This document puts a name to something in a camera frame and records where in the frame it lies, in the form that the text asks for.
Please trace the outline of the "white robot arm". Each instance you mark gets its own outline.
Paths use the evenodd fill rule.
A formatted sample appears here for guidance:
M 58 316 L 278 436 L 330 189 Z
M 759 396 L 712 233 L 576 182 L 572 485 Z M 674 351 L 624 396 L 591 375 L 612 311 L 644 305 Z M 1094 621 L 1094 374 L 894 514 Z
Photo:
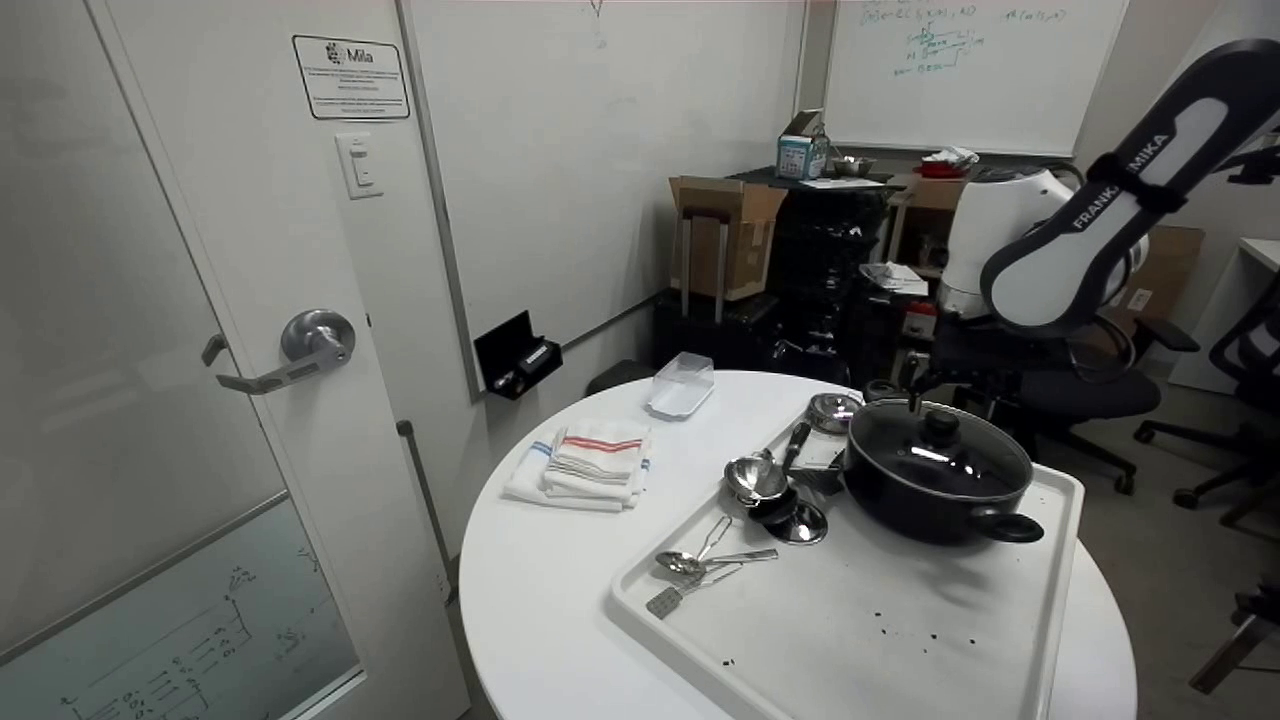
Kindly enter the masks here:
M 1085 189 L 1004 243 L 978 274 L 988 310 L 1017 330 L 1063 330 L 1094 311 L 1143 233 L 1179 211 L 1187 194 L 1229 174 L 1266 186 L 1280 116 L 1280 46 L 1229 42 L 1190 60 L 1149 116 L 1085 174 Z

